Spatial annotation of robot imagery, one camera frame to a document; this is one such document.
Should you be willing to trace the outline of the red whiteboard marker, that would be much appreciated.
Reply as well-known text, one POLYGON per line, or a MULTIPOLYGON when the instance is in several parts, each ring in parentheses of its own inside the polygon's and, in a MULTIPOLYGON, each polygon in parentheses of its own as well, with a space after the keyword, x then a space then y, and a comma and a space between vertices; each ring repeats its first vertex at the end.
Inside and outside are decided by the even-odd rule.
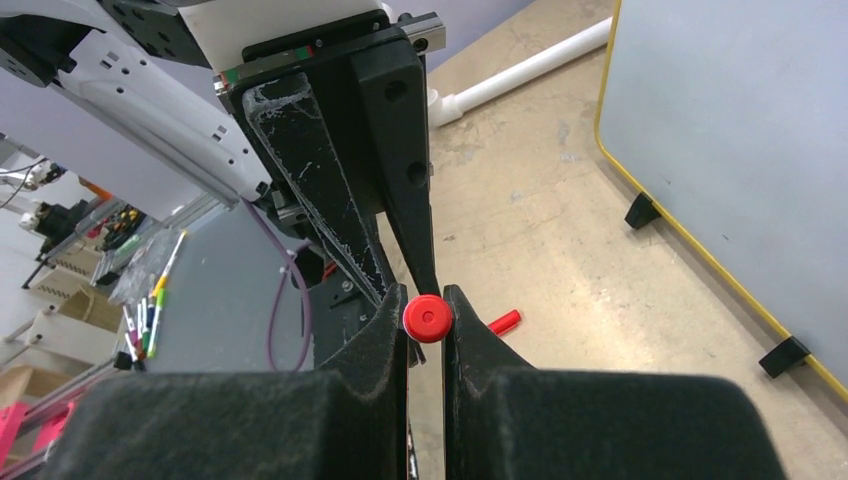
POLYGON ((440 342, 452 328, 453 312, 438 295, 422 294, 411 299, 404 308, 402 325, 415 341, 425 344, 440 342))

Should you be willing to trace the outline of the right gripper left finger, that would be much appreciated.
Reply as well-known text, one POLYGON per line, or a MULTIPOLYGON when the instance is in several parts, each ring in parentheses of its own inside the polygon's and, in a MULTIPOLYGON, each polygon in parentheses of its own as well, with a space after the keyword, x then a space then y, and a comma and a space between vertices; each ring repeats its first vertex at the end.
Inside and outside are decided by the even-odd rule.
POLYGON ((319 367, 128 374, 81 400, 44 479, 404 479, 404 286, 319 367))

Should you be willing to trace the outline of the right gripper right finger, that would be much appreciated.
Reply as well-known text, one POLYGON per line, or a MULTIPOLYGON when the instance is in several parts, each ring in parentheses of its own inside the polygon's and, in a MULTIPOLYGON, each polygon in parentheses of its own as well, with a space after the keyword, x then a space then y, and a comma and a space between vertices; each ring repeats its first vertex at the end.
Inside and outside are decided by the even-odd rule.
POLYGON ((541 369, 443 297, 450 479, 782 479, 758 410, 713 376, 541 369))

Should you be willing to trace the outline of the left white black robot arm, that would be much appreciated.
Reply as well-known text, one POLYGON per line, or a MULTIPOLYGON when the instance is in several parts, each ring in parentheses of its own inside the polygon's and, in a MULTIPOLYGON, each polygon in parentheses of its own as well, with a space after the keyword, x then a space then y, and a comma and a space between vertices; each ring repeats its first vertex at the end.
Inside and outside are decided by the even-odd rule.
POLYGON ((127 201, 170 173, 226 205, 268 201, 373 304, 437 280, 425 57, 433 12, 382 1, 5 1, 1 129, 127 201))

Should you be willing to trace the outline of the red marker cap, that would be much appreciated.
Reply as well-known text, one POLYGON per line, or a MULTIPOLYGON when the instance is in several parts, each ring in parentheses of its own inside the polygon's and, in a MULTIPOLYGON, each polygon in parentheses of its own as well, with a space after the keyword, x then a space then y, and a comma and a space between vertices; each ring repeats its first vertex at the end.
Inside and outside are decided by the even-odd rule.
POLYGON ((510 310, 505 313, 501 317, 496 320, 490 322, 488 324, 488 328, 497 336, 505 335, 515 328, 517 328, 522 322, 522 315, 518 310, 510 310))

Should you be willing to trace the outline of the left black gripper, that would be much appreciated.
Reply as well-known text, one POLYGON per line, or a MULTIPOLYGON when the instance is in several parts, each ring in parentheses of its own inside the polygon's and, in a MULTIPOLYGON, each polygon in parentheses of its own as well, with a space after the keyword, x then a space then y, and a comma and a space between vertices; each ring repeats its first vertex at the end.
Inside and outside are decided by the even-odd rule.
POLYGON ((389 221, 421 294, 440 292, 429 199, 425 55, 444 46, 435 13, 370 10, 246 47, 215 88, 271 176, 258 208, 310 223, 366 298, 388 289, 375 222, 389 221))

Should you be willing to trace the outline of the yellow framed whiteboard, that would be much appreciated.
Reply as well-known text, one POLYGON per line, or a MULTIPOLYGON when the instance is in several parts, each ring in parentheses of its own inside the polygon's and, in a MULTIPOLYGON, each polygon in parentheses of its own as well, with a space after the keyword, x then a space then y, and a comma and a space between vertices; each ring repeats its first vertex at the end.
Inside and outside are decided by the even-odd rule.
POLYGON ((847 392, 847 5, 620 1, 602 153, 847 392))

